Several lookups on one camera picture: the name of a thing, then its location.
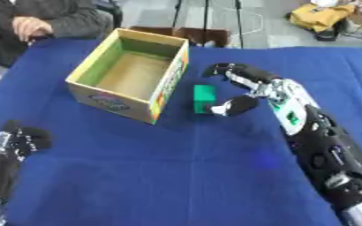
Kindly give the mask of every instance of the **dark jacket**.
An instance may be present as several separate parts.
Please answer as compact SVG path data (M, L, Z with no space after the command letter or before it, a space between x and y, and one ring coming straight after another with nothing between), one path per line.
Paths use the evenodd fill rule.
M13 33L11 23L16 16L46 20L57 38L96 38L105 27L91 0L17 0L15 5L0 0L0 61L4 61L0 64L5 66L26 49Z

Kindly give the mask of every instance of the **person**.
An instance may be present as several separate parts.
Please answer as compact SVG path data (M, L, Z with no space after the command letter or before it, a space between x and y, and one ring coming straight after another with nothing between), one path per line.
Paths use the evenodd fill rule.
M13 65L36 40L98 38L105 26L91 0L0 0L0 65Z

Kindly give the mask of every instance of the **chair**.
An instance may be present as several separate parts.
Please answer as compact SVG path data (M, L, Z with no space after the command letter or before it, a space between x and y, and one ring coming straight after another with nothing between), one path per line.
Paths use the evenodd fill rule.
M112 15L112 22L114 29L121 27L122 20L124 19L124 14L122 13L121 8L115 0L94 0L94 4L97 9L100 11L105 11Z

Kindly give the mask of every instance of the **open box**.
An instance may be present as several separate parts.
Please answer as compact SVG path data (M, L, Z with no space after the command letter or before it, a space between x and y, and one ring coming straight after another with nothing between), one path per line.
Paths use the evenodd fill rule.
M188 63L188 40L115 30L67 78L78 102L155 124Z

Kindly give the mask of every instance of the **person's hand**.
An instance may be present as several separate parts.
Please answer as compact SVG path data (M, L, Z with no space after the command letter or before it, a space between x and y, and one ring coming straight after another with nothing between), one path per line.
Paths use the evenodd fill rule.
M12 26L14 33L24 42L29 42L31 36L53 34L52 26L48 22L33 17L16 17Z

